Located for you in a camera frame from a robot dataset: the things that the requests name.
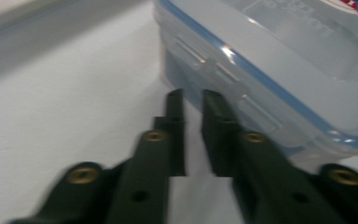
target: blue lid rim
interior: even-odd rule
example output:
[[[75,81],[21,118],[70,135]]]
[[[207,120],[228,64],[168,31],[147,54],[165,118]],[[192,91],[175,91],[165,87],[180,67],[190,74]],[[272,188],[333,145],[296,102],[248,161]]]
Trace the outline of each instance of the blue lid rim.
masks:
[[[168,9],[173,15],[178,19],[187,24],[192,30],[198,33],[200,36],[205,38],[208,42],[221,49],[227,45],[220,40],[217,36],[213,35],[202,25],[194,21],[188,15],[185,14],[179,7],[174,5],[170,0],[159,0],[160,3]],[[320,116],[315,114],[307,106],[303,105],[295,96],[290,94],[287,90],[281,87],[278,83],[273,81],[262,71],[256,68],[253,64],[243,58],[235,49],[231,50],[234,55],[230,57],[230,60],[233,60],[235,64],[241,67],[243,70],[248,71],[248,74],[253,78],[257,79],[259,82],[267,86],[272,92],[277,94],[283,101],[289,104],[295,111],[299,114],[302,114],[305,119],[310,123],[320,129],[322,132],[326,133],[329,137],[332,138],[334,142],[347,145],[350,147],[355,147],[358,149],[358,136],[345,134],[334,129],[327,121],[322,119]]]

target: container lid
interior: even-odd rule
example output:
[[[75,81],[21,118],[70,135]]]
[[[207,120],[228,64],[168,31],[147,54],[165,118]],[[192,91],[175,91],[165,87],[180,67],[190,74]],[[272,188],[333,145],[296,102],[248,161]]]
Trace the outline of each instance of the container lid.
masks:
[[[334,141],[358,149],[358,15],[314,0],[159,1]]]

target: plastic container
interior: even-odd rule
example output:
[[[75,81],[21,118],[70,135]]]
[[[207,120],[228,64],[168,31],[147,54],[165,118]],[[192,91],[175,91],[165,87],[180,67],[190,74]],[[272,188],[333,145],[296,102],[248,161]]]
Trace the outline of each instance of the plastic container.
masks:
[[[165,75],[223,93],[300,167],[358,155],[358,16],[322,1],[156,0]]]

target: label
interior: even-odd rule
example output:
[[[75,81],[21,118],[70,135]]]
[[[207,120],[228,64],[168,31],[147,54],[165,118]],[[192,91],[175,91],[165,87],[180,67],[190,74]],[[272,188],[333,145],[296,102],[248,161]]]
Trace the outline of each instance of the label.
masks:
[[[358,0],[322,0],[322,1],[342,11],[358,15]]]

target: white table surface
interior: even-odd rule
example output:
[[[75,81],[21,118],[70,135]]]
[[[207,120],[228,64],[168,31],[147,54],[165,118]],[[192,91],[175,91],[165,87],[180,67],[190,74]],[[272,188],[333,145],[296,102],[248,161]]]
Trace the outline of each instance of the white table surface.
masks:
[[[150,1],[78,0],[1,31],[0,223],[35,212],[62,169],[127,159],[172,90],[159,64]],[[169,223],[242,223],[188,103],[186,120],[189,176],[172,178]]]

